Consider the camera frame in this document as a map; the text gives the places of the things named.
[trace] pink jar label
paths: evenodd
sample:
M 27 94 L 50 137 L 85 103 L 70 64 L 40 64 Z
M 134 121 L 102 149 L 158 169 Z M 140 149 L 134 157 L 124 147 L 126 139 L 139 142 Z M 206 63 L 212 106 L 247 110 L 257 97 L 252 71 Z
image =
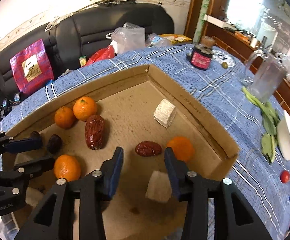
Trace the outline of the pink jar label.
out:
M 211 62 L 211 58 L 204 57 L 203 55 L 199 54 L 198 52 L 194 51 L 194 55 L 192 57 L 191 63 L 200 68 L 208 69 L 209 64 Z

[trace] cardboard tray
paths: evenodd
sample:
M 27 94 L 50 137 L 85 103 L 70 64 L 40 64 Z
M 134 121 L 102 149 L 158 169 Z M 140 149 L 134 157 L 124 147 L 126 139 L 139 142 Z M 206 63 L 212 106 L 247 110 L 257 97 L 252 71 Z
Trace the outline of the cardboard tray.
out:
M 54 124 L 55 111 L 67 105 L 72 107 L 83 95 L 97 101 L 97 112 L 105 119 L 105 141 L 101 150 L 90 150 L 85 143 L 85 122 L 78 121 L 71 129 L 63 130 Z M 177 108 L 176 117 L 169 128 L 153 118 L 160 101 L 166 98 Z M 135 146 L 142 141 L 155 141 L 165 149 L 175 136 L 185 136 L 192 142 L 196 154 L 187 163 L 191 170 L 205 178 L 221 180 L 237 158 L 239 148 L 219 122 L 189 93 L 154 65 L 143 65 L 119 71 L 86 83 L 41 106 L 33 114 L 15 125 L 7 134 L 15 138 L 28 137 L 32 131 L 41 131 L 46 140 L 59 135 L 64 146 L 60 154 L 77 157 L 82 176 L 99 169 L 110 159 L 117 146 L 124 149 L 124 164 L 117 193 L 103 212 L 108 240 L 162 239 L 182 226 L 186 203 L 170 198 L 161 204 L 145 198 L 149 178 L 154 170 L 166 171 L 163 154 L 140 157 Z M 16 163 L 37 158 L 45 150 L 18 154 Z M 3 156 L 4 170 L 14 160 Z M 48 190 L 56 181 L 52 171 L 30 181 L 34 188 Z M 15 216 L 21 226 L 30 213 L 28 207 Z M 74 223 L 74 239 L 78 239 L 78 224 Z

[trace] glass pitcher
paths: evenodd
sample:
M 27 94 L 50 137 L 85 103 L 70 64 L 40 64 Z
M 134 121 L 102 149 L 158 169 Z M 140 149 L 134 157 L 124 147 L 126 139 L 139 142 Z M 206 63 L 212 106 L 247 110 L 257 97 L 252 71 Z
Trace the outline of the glass pitcher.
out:
M 276 53 L 276 57 L 272 54 L 264 54 L 261 51 L 255 51 L 249 57 L 245 64 L 244 77 L 241 76 L 241 82 L 247 86 L 249 92 L 259 99 L 262 103 L 266 103 L 270 96 L 274 93 L 277 87 L 283 81 L 287 74 L 287 69 L 284 66 L 286 55 Z M 257 58 L 261 57 L 263 63 L 259 67 L 255 76 L 249 70 L 251 63 Z

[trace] jar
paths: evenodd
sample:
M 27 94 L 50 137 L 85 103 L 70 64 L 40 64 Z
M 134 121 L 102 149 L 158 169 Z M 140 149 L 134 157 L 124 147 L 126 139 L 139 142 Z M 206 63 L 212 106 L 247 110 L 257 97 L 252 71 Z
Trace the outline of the jar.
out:
M 203 36 L 201 43 L 195 45 L 193 48 L 190 63 L 200 70 L 207 70 L 213 56 L 211 48 L 214 43 L 214 39 L 208 36 Z

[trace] white bowl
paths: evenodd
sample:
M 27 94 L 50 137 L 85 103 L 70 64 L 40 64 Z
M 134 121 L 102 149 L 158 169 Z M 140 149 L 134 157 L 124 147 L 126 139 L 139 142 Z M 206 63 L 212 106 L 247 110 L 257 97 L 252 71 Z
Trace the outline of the white bowl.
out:
M 277 125 L 277 141 L 285 160 L 290 161 L 290 115 L 284 110 L 284 117 Z

